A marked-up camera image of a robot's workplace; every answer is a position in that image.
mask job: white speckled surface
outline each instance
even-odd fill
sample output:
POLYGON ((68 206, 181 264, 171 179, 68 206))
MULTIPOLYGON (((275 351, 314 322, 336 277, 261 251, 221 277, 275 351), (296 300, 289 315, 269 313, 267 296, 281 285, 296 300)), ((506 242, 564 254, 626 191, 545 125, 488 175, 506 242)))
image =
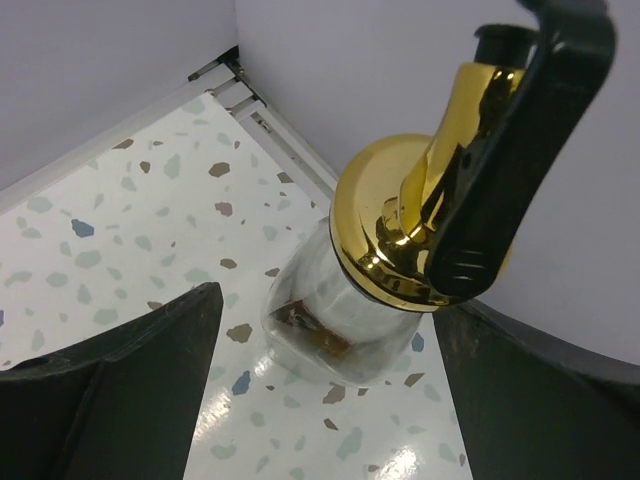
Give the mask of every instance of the white speckled surface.
POLYGON ((430 317, 368 390, 266 355, 261 302, 321 216, 203 94, 0 217, 0 365, 213 280, 225 308, 186 479, 471 478, 430 317))

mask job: white wall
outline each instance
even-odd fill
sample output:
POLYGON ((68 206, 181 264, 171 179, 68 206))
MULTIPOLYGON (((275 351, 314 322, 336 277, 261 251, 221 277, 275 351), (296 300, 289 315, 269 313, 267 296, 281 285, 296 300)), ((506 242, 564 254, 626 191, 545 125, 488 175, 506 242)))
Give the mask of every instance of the white wall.
MULTIPOLYGON (((483 300, 640 364, 640 2, 610 4, 620 34, 613 73, 483 300)), ((337 170, 382 136, 436 130, 477 26, 535 25, 515 0, 236 0, 236 8, 251 80, 337 170)))
POLYGON ((0 3, 0 190, 237 44, 233 0, 0 3))

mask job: glass jar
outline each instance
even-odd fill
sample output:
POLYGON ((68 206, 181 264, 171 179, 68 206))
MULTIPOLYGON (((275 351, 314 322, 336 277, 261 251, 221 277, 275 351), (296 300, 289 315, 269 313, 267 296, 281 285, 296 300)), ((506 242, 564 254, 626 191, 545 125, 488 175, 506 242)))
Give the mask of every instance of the glass jar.
POLYGON ((322 377, 310 373, 319 368, 338 383, 365 387, 382 380, 421 316, 375 302, 351 284, 324 218, 276 277, 262 324, 276 362, 307 378, 322 377))

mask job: black knob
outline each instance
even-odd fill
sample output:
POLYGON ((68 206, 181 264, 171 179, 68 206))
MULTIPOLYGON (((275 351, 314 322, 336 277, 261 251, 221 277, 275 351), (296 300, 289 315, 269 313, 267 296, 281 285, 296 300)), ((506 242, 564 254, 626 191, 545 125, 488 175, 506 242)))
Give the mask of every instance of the black knob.
POLYGON ((480 39, 474 61, 507 68, 525 68, 538 32, 515 25, 483 25, 476 30, 480 39))

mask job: terrazzo tabletop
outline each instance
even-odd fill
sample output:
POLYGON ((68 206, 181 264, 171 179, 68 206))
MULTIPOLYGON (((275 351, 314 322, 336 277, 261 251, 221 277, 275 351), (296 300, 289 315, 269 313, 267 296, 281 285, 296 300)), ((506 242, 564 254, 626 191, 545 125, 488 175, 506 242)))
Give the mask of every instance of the terrazzo tabletop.
POLYGON ((0 365, 204 281, 225 298, 185 478, 470 479, 430 316, 386 382, 309 383, 261 303, 323 212, 208 93, 0 216, 0 365))

